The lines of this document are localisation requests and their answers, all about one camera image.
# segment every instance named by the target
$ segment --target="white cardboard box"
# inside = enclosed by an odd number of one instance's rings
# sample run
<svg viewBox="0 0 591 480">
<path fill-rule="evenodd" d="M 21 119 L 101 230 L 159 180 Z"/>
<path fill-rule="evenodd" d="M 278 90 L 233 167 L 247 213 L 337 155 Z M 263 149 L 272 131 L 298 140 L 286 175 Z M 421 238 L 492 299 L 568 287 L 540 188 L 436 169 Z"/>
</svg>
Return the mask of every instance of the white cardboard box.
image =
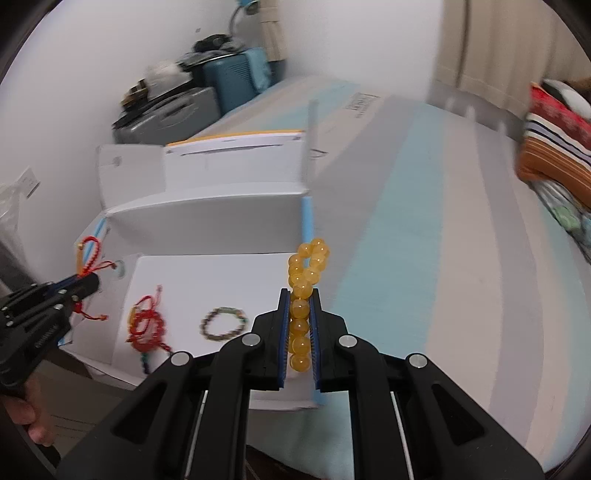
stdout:
<svg viewBox="0 0 591 480">
<path fill-rule="evenodd" d="M 106 145 L 98 151 L 105 210 L 82 233 L 102 240 L 104 260 L 116 270 L 98 272 L 99 292 L 85 302 L 105 322 L 73 316 L 62 348 L 100 373 L 138 385 L 139 353 L 128 337 L 127 317 L 144 295 L 163 292 L 158 311 L 174 351 L 193 356 L 223 343 L 200 334 L 200 322 L 220 306 L 241 309 L 252 328 L 257 315 L 277 308 L 287 287 L 287 258 L 311 236 L 305 181 L 307 153 L 301 132 L 214 137 L 167 147 Z M 85 251 L 85 260 L 90 256 Z M 220 316 L 211 333 L 236 326 Z M 150 353 L 153 371 L 167 354 Z M 251 408 L 313 407 L 311 373 L 288 371 L 280 392 L 253 392 Z"/>
</svg>

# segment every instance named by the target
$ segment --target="red string bracelet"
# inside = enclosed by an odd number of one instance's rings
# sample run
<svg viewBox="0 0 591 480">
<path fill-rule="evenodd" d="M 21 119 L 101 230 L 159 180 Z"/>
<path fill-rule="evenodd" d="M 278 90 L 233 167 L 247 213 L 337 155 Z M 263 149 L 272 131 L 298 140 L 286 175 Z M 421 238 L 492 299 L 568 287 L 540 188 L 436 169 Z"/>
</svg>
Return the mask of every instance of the red string bracelet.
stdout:
<svg viewBox="0 0 591 480">
<path fill-rule="evenodd" d="M 148 367 L 148 352 L 161 348 L 168 352 L 169 355 L 173 350 L 162 340 L 166 333 L 164 319 L 162 315 L 156 310 L 160 303 L 162 293 L 162 285 L 156 287 L 156 295 L 146 295 L 135 303 L 129 312 L 128 329 L 129 337 L 127 342 L 141 354 L 142 366 L 144 373 L 148 375 L 150 369 Z M 141 305 L 144 302 L 149 302 L 147 309 L 142 309 Z"/>
<path fill-rule="evenodd" d="M 87 243 L 94 243 L 96 245 L 95 251 L 92 254 L 90 260 L 86 265 L 82 264 L 82 252 L 84 250 L 84 246 Z M 99 258 L 100 255 L 100 240 L 95 236 L 87 236 L 85 237 L 82 242 L 78 244 L 78 251 L 76 253 L 76 269 L 78 278 L 86 277 L 90 275 L 92 272 L 96 272 L 97 270 L 102 270 L 103 268 L 111 267 L 113 269 L 117 268 L 117 265 L 111 261 L 105 260 L 98 265 L 95 266 L 96 259 Z M 82 310 L 82 302 L 77 301 L 74 303 L 74 312 L 81 314 L 85 319 L 88 320 L 106 320 L 109 317 L 107 315 L 100 315 L 98 317 L 93 317 L 88 315 L 86 312 Z"/>
</svg>

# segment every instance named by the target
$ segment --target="white wall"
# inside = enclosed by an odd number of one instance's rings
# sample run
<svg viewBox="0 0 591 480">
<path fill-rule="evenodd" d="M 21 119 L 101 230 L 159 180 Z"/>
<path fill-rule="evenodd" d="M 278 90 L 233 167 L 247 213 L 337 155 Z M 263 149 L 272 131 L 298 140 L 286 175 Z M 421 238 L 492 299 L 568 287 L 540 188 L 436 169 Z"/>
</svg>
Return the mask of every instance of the white wall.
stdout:
<svg viewBox="0 0 591 480">
<path fill-rule="evenodd" d="M 281 0 L 289 74 L 325 73 L 426 100 L 443 0 Z"/>
<path fill-rule="evenodd" d="M 12 183 L 27 166 L 41 181 L 21 203 L 19 230 L 42 280 L 73 273 L 73 242 L 100 212 L 95 149 L 112 142 L 125 91 L 147 65 L 226 31 L 234 6 L 63 0 L 27 40 L 0 85 L 0 182 Z"/>
</svg>

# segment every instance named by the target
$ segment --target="yellow bead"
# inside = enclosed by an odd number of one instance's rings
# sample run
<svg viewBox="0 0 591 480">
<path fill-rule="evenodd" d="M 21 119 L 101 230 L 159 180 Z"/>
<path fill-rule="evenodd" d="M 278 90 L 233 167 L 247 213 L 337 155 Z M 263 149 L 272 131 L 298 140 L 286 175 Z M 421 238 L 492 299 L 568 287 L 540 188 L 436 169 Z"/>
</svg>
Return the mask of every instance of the yellow bead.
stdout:
<svg viewBox="0 0 591 480">
<path fill-rule="evenodd" d="M 293 275 L 290 275 L 289 279 L 287 280 L 287 283 L 290 285 L 291 288 L 293 288 L 293 286 L 296 283 L 299 283 L 299 282 L 302 282 L 302 281 L 306 281 L 306 279 L 304 278 L 304 274 L 302 274 L 302 273 L 294 273 Z"/>
<path fill-rule="evenodd" d="M 293 294 L 297 299 L 306 300 L 310 298 L 310 295 L 312 295 L 312 285 L 306 281 L 294 283 L 293 289 Z"/>
<path fill-rule="evenodd" d="M 314 247 L 316 245 L 322 245 L 322 244 L 325 244 L 325 243 L 326 242 L 323 239 L 316 237 L 316 238 L 313 238 L 312 239 L 312 241 L 310 242 L 310 245 L 312 246 L 312 250 L 314 250 Z"/>
<path fill-rule="evenodd" d="M 326 244 L 315 245 L 312 249 L 313 254 L 324 255 L 326 258 L 330 256 L 330 248 Z"/>
<path fill-rule="evenodd" d="M 307 355 L 292 355 L 290 365 L 296 372 L 307 372 L 312 366 L 312 360 Z"/>
<path fill-rule="evenodd" d="M 293 275 L 294 273 L 303 273 L 304 272 L 304 265 L 299 263 L 294 263 L 290 265 L 289 269 L 287 270 L 289 275 Z"/>
<path fill-rule="evenodd" d="M 326 268 L 327 263 L 328 263 L 328 260 L 326 259 L 326 257 L 324 255 L 313 254 L 310 257 L 310 268 L 314 268 L 315 270 L 318 270 L 319 272 L 322 272 Z"/>
<path fill-rule="evenodd" d="M 290 332 L 294 337 L 301 337 L 308 333 L 310 326 L 306 319 L 293 319 L 290 323 Z"/>
<path fill-rule="evenodd" d="M 290 313 L 294 319 L 306 319 L 310 314 L 310 304 L 307 300 L 294 300 L 290 305 Z"/>
<path fill-rule="evenodd" d="M 297 254 L 302 258 L 309 258 L 312 254 L 312 247 L 310 244 L 301 244 L 297 249 Z"/>
<path fill-rule="evenodd" d="M 320 272 L 315 268 L 306 268 L 304 270 L 304 278 L 312 285 L 316 285 L 320 281 Z"/>
<path fill-rule="evenodd" d="M 303 265 L 304 259 L 302 257 L 300 257 L 298 254 L 293 254 L 291 257 L 289 257 L 289 260 L 287 261 L 287 263 L 290 265 L 293 265 L 293 264 Z"/>
<path fill-rule="evenodd" d="M 308 337 L 294 337 L 291 342 L 291 349 L 296 355 L 308 355 L 312 350 L 312 344 Z"/>
</svg>

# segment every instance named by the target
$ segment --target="clothing pile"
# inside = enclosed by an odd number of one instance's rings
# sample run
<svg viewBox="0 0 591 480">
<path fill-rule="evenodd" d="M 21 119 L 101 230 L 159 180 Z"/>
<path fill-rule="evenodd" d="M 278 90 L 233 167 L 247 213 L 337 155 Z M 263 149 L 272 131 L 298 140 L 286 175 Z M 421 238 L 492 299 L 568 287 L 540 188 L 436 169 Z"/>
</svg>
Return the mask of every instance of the clothing pile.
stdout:
<svg viewBox="0 0 591 480">
<path fill-rule="evenodd" d="M 517 176 L 529 183 L 591 263 L 591 82 L 532 84 Z"/>
</svg>

